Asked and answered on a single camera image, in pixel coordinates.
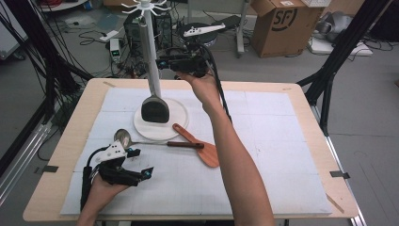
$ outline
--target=human hand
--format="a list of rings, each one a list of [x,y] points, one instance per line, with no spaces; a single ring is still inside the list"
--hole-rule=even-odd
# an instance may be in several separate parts
[[[222,109],[216,81],[209,72],[201,78],[188,73],[176,73],[191,85],[197,98],[202,102],[202,107],[206,113],[210,114],[213,110]]]
[[[85,207],[83,207],[76,225],[93,225],[99,212],[108,205],[116,195],[128,187],[129,186],[116,184],[110,185],[103,180],[100,174],[97,174],[93,179],[90,193],[88,194],[88,200]]]

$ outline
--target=wooden spoon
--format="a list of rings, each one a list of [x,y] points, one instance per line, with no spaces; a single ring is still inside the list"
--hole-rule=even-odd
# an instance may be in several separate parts
[[[185,139],[192,143],[203,143],[203,149],[197,149],[197,153],[202,161],[211,168],[216,168],[219,166],[219,160],[217,159],[216,146],[199,139],[196,139],[193,135],[188,133],[182,126],[178,123],[172,125],[173,129],[182,135]]]

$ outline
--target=forearm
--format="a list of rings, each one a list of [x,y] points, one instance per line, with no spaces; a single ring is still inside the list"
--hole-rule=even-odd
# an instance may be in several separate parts
[[[223,183],[236,225],[274,225],[263,180],[221,107],[208,109]]]

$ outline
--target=handle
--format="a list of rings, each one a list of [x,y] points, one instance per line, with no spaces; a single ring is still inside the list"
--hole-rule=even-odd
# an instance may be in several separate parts
[[[191,143],[191,142],[168,141],[167,145],[168,145],[169,147],[181,147],[181,148],[203,149],[203,143]]]
[[[188,131],[186,131],[184,128],[182,128],[182,126],[178,123],[174,123],[172,125],[173,129],[178,132],[180,135],[182,135],[184,138],[186,138],[188,141],[192,142],[192,143],[197,143],[198,140],[191,135],[190,133],[188,133]]]

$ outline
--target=wooden table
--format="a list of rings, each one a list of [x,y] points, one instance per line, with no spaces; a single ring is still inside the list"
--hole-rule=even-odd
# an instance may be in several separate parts
[[[287,93],[292,102],[303,135],[308,143],[322,184],[330,201],[332,214],[322,218],[354,218],[358,213],[356,201],[342,177],[331,177],[330,172],[339,170],[320,127],[300,86],[279,83],[223,82],[224,90]],[[110,88],[147,88],[147,80],[92,79],[75,108],[62,135],[49,166],[58,166],[56,173],[44,172],[36,190],[24,211],[26,221],[68,221],[77,216],[61,216],[64,199],[68,193],[72,171],[104,97]],[[162,89],[191,89],[185,81],[162,80]],[[320,218],[320,216],[284,216],[284,218]],[[106,220],[139,219],[221,219],[218,216],[100,216]]]

